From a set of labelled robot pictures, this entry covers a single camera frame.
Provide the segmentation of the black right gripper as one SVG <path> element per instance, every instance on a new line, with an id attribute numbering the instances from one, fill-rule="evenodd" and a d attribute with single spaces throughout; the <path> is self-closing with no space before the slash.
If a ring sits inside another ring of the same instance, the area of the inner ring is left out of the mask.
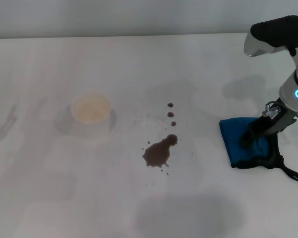
<path id="1" fill-rule="evenodd" d="M 260 136 L 279 133 L 296 122 L 297 112 L 288 109 L 280 98 L 272 104 L 271 109 L 274 108 L 279 112 L 273 118 L 261 116 L 246 126 L 239 140 L 242 148 L 248 148 Z"/>

